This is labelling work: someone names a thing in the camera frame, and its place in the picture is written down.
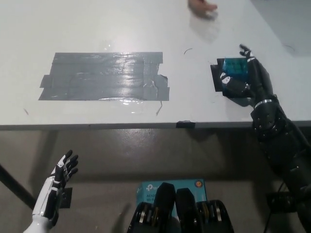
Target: human hand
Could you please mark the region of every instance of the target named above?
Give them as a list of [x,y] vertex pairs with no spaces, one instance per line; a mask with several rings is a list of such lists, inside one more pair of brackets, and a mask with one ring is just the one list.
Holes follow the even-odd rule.
[[197,13],[205,14],[207,11],[214,11],[217,9],[216,4],[211,4],[205,0],[188,0],[189,7]]

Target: white robotic hand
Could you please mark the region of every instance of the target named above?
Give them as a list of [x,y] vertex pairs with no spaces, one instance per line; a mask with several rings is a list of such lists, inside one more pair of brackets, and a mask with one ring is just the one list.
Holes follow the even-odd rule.
[[47,233],[56,225],[66,183],[78,171],[78,155],[71,155],[69,150],[46,179],[35,204],[33,222],[24,233]]

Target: black cable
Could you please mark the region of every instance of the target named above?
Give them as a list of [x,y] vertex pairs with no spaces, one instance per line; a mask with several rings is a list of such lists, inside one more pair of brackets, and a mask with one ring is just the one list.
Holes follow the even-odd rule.
[[[283,185],[284,185],[284,182],[278,188],[277,193],[279,193],[281,191]],[[269,213],[269,216],[268,216],[268,219],[267,219],[267,222],[266,222],[266,226],[264,227],[263,233],[266,233],[267,230],[268,230],[268,226],[269,226],[271,215],[272,215],[272,213],[271,213],[271,210],[270,210],[270,213]]]

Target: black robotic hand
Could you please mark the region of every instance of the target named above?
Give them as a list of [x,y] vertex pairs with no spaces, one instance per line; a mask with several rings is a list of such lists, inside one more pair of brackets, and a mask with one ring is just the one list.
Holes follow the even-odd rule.
[[267,70],[247,46],[240,44],[240,49],[240,54],[247,59],[248,84],[250,92],[255,98],[255,105],[261,101],[271,99],[273,89]]
[[226,90],[240,98],[252,96],[254,98],[254,106],[261,101],[273,98],[272,85],[266,69],[247,46],[241,44],[240,49],[240,54],[247,59],[249,81],[244,83],[223,72],[220,75],[220,79]]

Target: table leg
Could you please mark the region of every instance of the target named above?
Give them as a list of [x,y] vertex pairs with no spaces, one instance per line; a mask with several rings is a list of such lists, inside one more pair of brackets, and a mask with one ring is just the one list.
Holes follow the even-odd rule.
[[0,181],[32,210],[36,199],[0,165]]

